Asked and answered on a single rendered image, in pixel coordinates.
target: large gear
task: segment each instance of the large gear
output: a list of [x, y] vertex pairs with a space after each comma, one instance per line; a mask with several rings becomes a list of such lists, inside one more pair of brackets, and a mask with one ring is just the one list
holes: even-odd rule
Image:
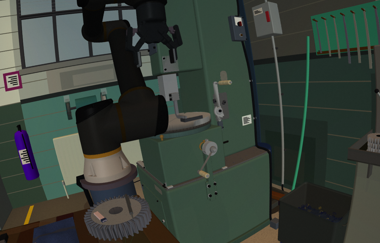
[[[146, 200], [140, 197], [130, 197], [131, 208], [134, 218], [128, 210], [127, 202], [124, 196], [110, 197], [94, 204], [85, 213], [85, 224], [90, 234], [98, 239], [103, 240], [121, 240], [128, 236], [142, 231], [151, 221], [151, 210]], [[101, 213], [107, 221], [101, 222], [95, 215], [95, 212]]]
[[380, 133], [372, 133], [367, 136], [367, 151], [380, 153]]

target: green hose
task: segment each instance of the green hose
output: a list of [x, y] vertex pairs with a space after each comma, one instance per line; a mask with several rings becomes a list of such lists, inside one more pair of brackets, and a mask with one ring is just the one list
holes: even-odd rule
[[298, 178], [299, 162], [301, 161], [302, 144], [304, 143], [305, 120], [307, 119], [307, 103], [308, 103], [308, 81], [310, 79], [310, 37], [307, 36], [307, 72], [305, 75], [305, 102], [304, 102], [304, 118], [302, 119], [301, 141], [299, 142], [298, 162], [296, 163], [295, 177], [293, 177], [292, 190], [295, 189], [296, 179]]

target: purple fire extinguisher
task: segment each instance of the purple fire extinguisher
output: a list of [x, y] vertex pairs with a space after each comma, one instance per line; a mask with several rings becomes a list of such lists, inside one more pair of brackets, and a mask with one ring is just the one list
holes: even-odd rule
[[18, 149], [25, 178], [27, 180], [37, 179], [39, 173], [37, 165], [35, 164], [28, 133], [22, 130], [20, 125], [17, 125], [16, 127], [18, 128], [18, 131], [14, 134], [14, 141], [16, 142], [16, 148]]

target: purple frame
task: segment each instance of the purple frame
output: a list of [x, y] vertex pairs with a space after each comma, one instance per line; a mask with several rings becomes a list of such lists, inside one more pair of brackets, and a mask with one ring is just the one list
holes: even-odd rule
[[[19, 79], [19, 85], [18, 86], [13, 86], [13, 87], [9, 88], [8, 85], [7, 85], [7, 80], [6, 80], [5, 77], [9, 76], [9, 75], [12, 75], [12, 74], [17, 74], [18, 79]], [[19, 71], [2, 74], [2, 77], [4, 78], [5, 91], [11, 91], [11, 90], [21, 89], [22, 88], [22, 79], [21, 79], [21, 76], [19, 75]]]

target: wooden table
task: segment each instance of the wooden table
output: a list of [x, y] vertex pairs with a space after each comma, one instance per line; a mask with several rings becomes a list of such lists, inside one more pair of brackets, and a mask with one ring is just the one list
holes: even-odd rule
[[73, 212], [71, 214], [61, 215], [55, 218], [50, 218], [47, 220], [42, 220], [36, 223], [30, 223], [27, 225], [22, 225], [16, 228], [6, 229], [0, 231], [0, 235], [7, 233], [8, 242], [7, 243], [32, 243], [32, 238], [34, 235], [34, 228], [43, 226], [49, 223], [54, 223], [59, 220], [63, 220], [69, 217], [73, 217], [76, 227], [76, 232], [78, 234], [79, 243], [102, 243], [102, 242], [118, 242], [118, 243], [179, 243], [179, 241], [171, 234], [171, 232], [162, 224], [162, 222], [156, 217], [156, 215], [151, 211], [152, 218], [149, 225], [139, 231], [139, 234], [135, 234], [134, 237], [130, 236], [128, 239], [123, 238], [122, 240], [99, 240], [88, 232], [85, 222], [83, 220], [85, 212], [88, 209]]

